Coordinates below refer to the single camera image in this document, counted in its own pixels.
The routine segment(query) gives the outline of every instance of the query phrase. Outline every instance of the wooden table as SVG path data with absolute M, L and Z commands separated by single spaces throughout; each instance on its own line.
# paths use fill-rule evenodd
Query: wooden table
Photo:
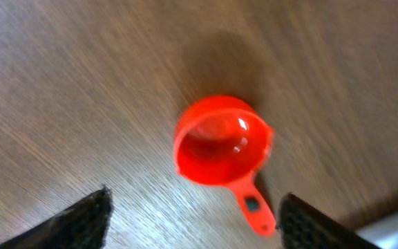
M 101 187 L 106 248 L 277 248 L 178 177 L 207 95 L 277 131 L 262 171 L 351 229 L 398 209 L 398 1 L 0 1 L 0 243 Z

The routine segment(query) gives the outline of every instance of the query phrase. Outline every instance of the red plastic object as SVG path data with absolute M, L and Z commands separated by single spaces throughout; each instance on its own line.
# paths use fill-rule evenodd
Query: red plastic object
M 273 137 L 274 130 L 247 103 L 213 96 L 180 117 L 174 160 L 179 175 L 190 181 L 230 189 L 253 230 L 268 237 L 276 219 L 253 180 L 269 156 Z

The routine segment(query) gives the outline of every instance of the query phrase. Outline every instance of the wooden surface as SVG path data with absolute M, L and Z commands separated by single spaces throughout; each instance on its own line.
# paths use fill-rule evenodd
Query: wooden surface
M 0 243 L 113 189 L 106 248 L 277 248 L 176 176 L 206 95 L 277 130 L 261 172 L 351 229 L 398 209 L 398 1 L 0 1 Z

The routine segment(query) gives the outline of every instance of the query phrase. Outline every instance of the black object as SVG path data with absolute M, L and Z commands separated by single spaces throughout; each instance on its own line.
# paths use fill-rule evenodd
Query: black object
M 110 221 L 111 192 L 89 194 L 63 212 L 0 245 L 0 249 L 99 249 Z
M 245 204 L 247 204 L 248 211 L 255 212 L 259 210 L 259 202 L 253 196 L 245 198 Z
M 277 228 L 287 249 L 378 249 L 293 194 L 282 199 Z

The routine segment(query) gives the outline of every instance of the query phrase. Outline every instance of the red handle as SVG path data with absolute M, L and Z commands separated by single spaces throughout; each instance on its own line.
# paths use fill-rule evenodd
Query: red handle
M 276 219 L 267 202 L 254 186 L 253 176 L 254 174 L 246 176 L 228 187 L 237 198 L 252 229 L 260 236 L 270 237 L 276 231 Z

